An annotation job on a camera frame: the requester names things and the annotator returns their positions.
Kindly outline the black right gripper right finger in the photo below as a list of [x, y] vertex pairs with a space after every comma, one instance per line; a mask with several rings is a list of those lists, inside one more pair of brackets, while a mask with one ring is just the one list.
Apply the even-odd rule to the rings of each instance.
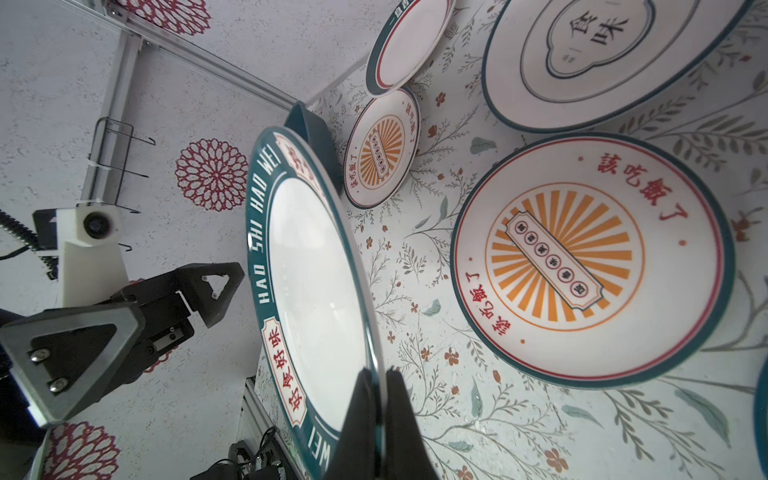
[[384, 479], [437, 479], [402, 374], [390, 369], [386, 373], [386, 382]]

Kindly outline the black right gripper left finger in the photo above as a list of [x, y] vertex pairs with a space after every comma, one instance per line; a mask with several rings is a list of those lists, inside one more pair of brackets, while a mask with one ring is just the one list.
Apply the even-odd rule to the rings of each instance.
[[356, 379], [343, 428], [324, 474], [330, 479], [374, 479], [377, 470], [377, 394], [373, 376], [362, 369]]

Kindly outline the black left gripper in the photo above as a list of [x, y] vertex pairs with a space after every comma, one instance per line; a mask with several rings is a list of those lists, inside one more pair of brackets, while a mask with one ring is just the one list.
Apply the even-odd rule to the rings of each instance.
[[188, 306], [212, 328], [244, 276], [238, 262], [192, 263], [132, 283], [102, 305], [46, 310], [5, 324], [1, 347], [26, 410], [37, 426], [51, 428], [135, 382], [194, 335]]

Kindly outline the green rim text plate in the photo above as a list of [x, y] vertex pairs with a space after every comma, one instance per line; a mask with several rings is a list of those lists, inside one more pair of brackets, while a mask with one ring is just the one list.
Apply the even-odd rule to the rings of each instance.
[[327, 472], [358, 374], [380, 382], [376, 318], [354, 238], [317, 155], [275, 126], [247, 176], [247, 266], [280, 408], [308, 474]]

